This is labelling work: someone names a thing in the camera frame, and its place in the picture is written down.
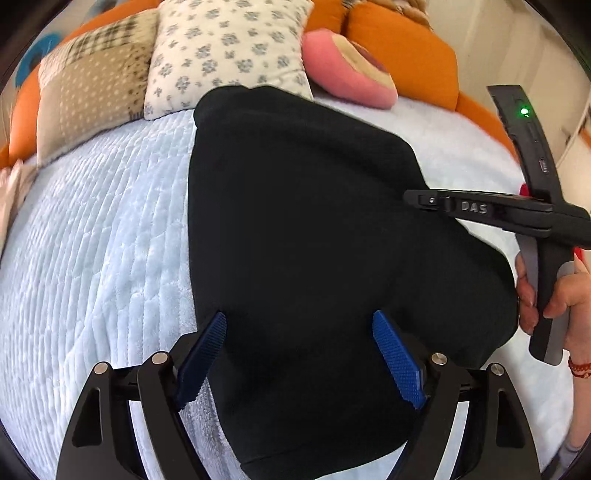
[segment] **textured blue pad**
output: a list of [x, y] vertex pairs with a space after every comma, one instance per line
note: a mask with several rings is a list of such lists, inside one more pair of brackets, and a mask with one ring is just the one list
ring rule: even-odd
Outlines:
[[205, 327], [187, 359], [179, 366], [175, 399], [179, 409], [184, 408], [199, 395], [207, 373], [226, 339], [227, 331], [226, 316], [222, 312], [217, 312]]
[[412, 403], [417, 410], [422, 408], [427, 397], [423, 393], [421, 369], [381, 310], [374, 313], [372, 332], [402, 398]]

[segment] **plaid pillow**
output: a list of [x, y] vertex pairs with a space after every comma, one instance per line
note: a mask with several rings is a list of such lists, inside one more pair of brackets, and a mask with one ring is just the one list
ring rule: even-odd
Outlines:
[[98, 132], [143, 117], [158, 11], [146, 10], [70, 40], [41, 62], [41, 165]]

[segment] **finger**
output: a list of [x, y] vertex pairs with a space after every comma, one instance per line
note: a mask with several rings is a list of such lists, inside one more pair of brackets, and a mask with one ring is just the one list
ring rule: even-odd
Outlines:
[[527, 270], [525, 268], [525, 262], [521, 254], [517, 254], [515, 257], [515, 269], [517, 270], [517, 278], [527, 277]]
[[545, 318], [556, 318], [568, 307], [591, 301], [591, 276], [588, 273], [576, 273], [559, 278], [554, 286], [554, 293], [544, 309]]
[[535, 307], [521, 304], [519, 306], [519, 326], [521, 329], [531, 335], [536, 325], [538, 325], [538, 310]]
[[576, 255], [574, 256], [574, 271], [576, 273], [589, 273], [587, 265]]
[[533, 307], [535, 305], [535, 290], [526, 279], [519, 278], [517, 279], [517, 295], [519, 295], [519, 299], [528, 307]]

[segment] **white wall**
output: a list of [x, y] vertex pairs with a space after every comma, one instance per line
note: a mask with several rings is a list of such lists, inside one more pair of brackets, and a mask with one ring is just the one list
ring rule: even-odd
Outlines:
[[591, 89], [562, 39], [522, 0], [430, 0], [428, 11], [456, 52], [461, 90], [496, 113], [486, 86], [521, 85], [558, 160]]
[[558, 165], [564, 199], [591, 212], [591, 149], [577, 136]]

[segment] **pink pillow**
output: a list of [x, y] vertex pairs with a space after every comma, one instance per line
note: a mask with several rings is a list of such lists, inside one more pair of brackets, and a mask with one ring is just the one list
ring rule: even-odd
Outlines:
[[342, 35], [325, 28], [304, 34], [301, 56], [308, 77], [335, 97], [382, 109], [398, 100], [384, 66]]

